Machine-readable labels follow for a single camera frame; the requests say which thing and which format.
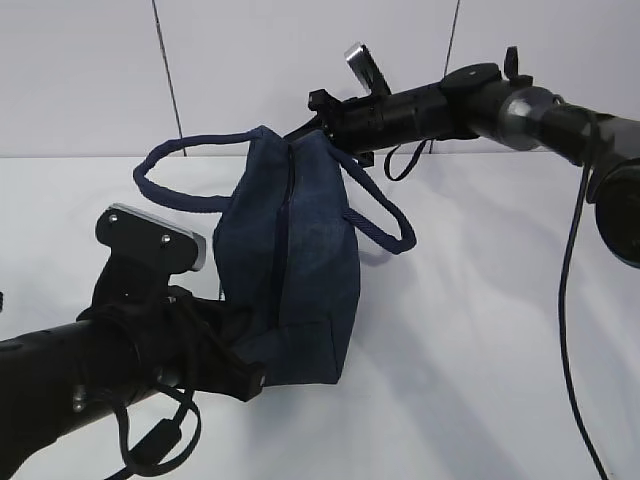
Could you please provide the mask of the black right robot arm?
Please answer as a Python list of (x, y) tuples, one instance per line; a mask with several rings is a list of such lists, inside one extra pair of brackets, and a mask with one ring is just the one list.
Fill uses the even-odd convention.
[(502, 66), (469, 65), (440, 81), (394, 93), (362, 43), (345, 59), (366, 89), (339, 100), (310, 92), (313, 118), (288, 139), (322, 131), (341, 150), (372, 165), (377, 150), (421, 141), (490, 139), (516, 151), (545, 147), (587, 167), (585, 200), (600, 236), (620, 261), (639, 265), (639, 123), (565, 102), (518, 71), (516, 47)]

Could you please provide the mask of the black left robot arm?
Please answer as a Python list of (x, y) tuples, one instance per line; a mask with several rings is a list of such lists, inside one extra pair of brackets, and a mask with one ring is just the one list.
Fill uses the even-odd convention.
[(257, 396), (264, 367), (231, 349), (251, 320), (244, 309), (193, 297), (180, 287), (144, 303), (85, 310), (77, 321), (1, 343), (1, 476), (36, 452), (114, 415), (124, 463), (116, 478), (154, 477), (180, 466), (181, 424), (198, 415), (197, 392), (240, 401)]

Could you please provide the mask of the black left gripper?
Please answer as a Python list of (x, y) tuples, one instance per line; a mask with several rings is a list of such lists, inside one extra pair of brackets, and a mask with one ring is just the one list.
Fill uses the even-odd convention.
[(134, 399), (168, 386), (249, 401), (261, 393), (268, 362), (252, 350), (254, 315), (248, 308), (200, 299), (182, 287), (168, 288), (158, 302), (134, 305), (134, 341), (142, 370)]

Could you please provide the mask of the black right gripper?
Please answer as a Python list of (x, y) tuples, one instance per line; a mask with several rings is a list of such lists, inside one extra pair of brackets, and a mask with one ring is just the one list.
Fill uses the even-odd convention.
[(291, 143), (320, 130), (334, 146), (352, 154), (360, 166), (369, 168), (374, 165), (374, 153), (365, 145), (367, 104), (364, 98), (338, 100), (320, 89), (309, 93), (308, 107), (315, 116), (284, 135), (285, 141)]

